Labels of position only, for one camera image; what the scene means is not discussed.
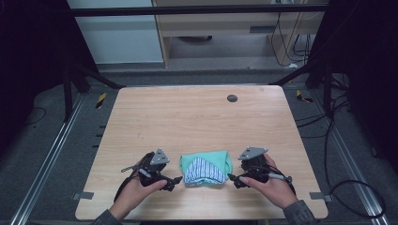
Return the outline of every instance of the folded cloth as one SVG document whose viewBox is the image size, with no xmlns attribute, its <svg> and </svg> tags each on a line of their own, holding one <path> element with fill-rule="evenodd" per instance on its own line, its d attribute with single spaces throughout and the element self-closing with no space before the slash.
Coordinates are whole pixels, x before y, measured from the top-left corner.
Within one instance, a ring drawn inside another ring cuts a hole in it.
<svg viewBox="0 0 398 225">
<path fill-rule="evenodd" d="M 232 172 L 232 160 L 227 151 L 183 155 L 180 169 L 187 186 L 218 185 L 225 183 Z"/>
</svg>

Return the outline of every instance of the blue striped fabric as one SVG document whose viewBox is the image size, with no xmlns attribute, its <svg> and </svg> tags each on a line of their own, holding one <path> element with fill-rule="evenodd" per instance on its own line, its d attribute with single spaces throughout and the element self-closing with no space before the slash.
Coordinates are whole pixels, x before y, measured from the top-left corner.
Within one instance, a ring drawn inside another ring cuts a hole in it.
<svg viewBox="0 0 398 225">
<path fill-rule="evenodd" d="M 218 185 L 225 182 L 225 174 L 208 161 L 197 157 L 187 168 L 184 183 L 187 186 Z"/>
</svg>

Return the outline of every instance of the hand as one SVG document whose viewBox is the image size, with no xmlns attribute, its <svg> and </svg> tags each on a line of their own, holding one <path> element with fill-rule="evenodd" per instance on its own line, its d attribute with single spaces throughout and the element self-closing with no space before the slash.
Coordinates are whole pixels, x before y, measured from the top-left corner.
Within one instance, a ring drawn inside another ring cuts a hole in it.
<svg viewBox="0 0 398 225">
<path fill-rule="evenodd" d="M 166 180 L 160 180 L 150 186 L 144 187 L 141 185 L 140 178 L 135 177 L 131 179 L 123 188 L 116 202 L 109 209 L 109 212 L 114 216 L 114 218 L 116 218 L 118 221 L 121 221 L 147 196 L 157 190 L 160 190 L 166 184 Z"/>
<path fill-rule="evenodd" d="M 268 154 L 264 154 L 264 157 L 270 166 L 276 168 L 275 161 Z M 270 177 L 266 183 L 261 183 L 250 177 L 241 176 L 239 179 L 247 186 L 260 191 L 273 204 L 282 209 L 299 200 L 283 180 Z"/>
</svg>

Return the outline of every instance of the sleeve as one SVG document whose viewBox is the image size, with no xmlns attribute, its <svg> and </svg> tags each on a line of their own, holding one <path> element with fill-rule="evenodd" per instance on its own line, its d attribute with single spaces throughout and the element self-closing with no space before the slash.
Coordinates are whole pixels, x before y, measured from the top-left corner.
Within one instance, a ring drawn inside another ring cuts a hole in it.
<svg viewBox="0 0 398 225">
<path fill-rule="evenodd" d="M 105 210 L 91 225 L 122 225 L 112 216 L 109 210 Z"/>
<path fill-rule="evenodd" d="M 313 213 L 303 200 L 284 208 L 283 213 L 289 224 L 317 224 Z"/>
</svg>

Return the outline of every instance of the table top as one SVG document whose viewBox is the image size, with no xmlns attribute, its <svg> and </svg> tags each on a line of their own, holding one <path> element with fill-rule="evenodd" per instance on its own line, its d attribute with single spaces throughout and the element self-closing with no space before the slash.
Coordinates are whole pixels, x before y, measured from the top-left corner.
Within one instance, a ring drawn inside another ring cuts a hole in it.
<svg viewBox="0 0 398 225">
<path fill-rule="evenodd" d="M 236 102 L 227 100 L 237 96 Z M 243 171 L 237 157 L 248 147 L 265 147 L 278 169 L 293 177 L 297 196 L 316 218 L 325 218 L 323 200 L 311 200 L 319 192 L 314 171 L 280 86 L 167 86 L 131 87 L 119 91 L 98 153 L 84 187 L 91 200 L 80 199 L 78 219 L 94 219 L 109 208 L 117 189 L 146 153 L 160 147 L 170 158 L 161 171 L 181 176 L 181 155 L 227 150 L 233 174 Z M 150 195 L 126 219 L 264 219 L 284 218 L 253 188 L 223 185 L 186 187 L 183 181 L 172 192 Z"/>
</svg>

